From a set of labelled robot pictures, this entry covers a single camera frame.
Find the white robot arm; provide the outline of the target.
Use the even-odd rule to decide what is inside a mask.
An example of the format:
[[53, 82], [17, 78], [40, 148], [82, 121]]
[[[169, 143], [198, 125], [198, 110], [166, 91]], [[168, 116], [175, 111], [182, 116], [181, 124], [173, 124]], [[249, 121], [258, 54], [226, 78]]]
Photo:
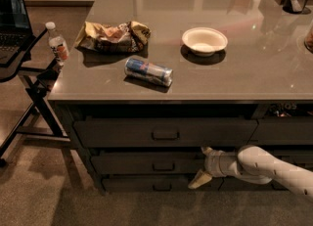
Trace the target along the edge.
[[227, 176], [260, 185], [274, 180], [292, 193], [313, 201], [312, 171], [275, 158], [253, 145], [243, 146], [236, 152], [217, 151], [210, 147], [201, 150], [205, 155], [203, 168], [189, 183], [189, 189], [195, 190], [213, 178]]

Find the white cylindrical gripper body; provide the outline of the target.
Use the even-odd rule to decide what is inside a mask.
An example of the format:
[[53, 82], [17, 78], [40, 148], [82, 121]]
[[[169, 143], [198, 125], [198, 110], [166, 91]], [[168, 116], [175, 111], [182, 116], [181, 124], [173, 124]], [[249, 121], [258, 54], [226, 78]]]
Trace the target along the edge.
[[213, 150], [207, 154], [204, 168], [212, 177], [226, 177], [229, 175], [231, 159], [229, 153]]

